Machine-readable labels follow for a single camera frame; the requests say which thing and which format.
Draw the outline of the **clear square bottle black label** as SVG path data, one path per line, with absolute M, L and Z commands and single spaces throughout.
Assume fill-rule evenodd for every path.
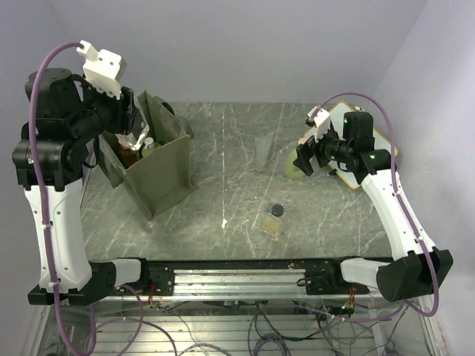
M 141 149 L 145 139 L 148 137 L 149 125 L 144 117 L 143 111 L 139 108 L 133 109 L 133 122 L 131 132 L 126 136 L 126 145 L 133 151 Z

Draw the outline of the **clear square bottle yellow contents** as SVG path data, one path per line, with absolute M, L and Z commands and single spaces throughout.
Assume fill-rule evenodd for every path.
M 282 204 L 275 203 L 263 210 L 261 215 L 260 231 L 279 240 L 285 228 L 285 209 Z

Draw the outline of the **yellow-green lotion bottle white cap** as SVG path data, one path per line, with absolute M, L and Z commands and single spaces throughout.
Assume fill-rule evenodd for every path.
M 155 149 L 161 146 L 160 143 L 155 142 L 152 137 L 147 137 L 144 140 L 143 147 L 142 147 L 142 158 L 145 158 L 149 154 L 151 154 Z

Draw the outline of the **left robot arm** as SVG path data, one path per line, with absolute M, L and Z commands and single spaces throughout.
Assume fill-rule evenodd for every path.
M 131 131 L 138 112 L 132 89 L 114 93 L 67 69 L 51 68 L 32 73 L 25 91 L 33 116 L 22 128 L 12 159 L 33 212 L 40 251 L 40 278 L 28 302 L 89 306 L 124 287 L 146 293 L 151 287 L 147 261 L 90 261 L 80 217 L 88 154 L 99 150 L 104 132 Z

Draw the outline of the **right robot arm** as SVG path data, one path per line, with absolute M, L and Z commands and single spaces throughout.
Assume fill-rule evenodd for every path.
M 346 112 L 338 132 L 330 112 L 313 108 L 306 124 L 309 130 L 298 143 L 294 166 L 311 176 L 311 160 L 316 159 L 321 167 L 333 162 L 353 175 L 376 208 L 392 256 L 388 263 L 346 258 L 327 275 L 328 287 L 340 294 L 358 283 L 378 290 L 390 302 L 437 296 L 453 258 L 449 250 L 435 246 L 414 217 L 391 153 L 376 147 L 373 117 L 362 111 Z

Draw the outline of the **orange soap bottle pink cap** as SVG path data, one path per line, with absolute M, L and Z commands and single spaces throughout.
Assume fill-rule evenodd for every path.
M 125 168 L 130 168 L 140 160 L 140 153 L 134 147 L 135 141 L 134 139 L 124 135 L 118 135 L 117 139 L 121 162 Z

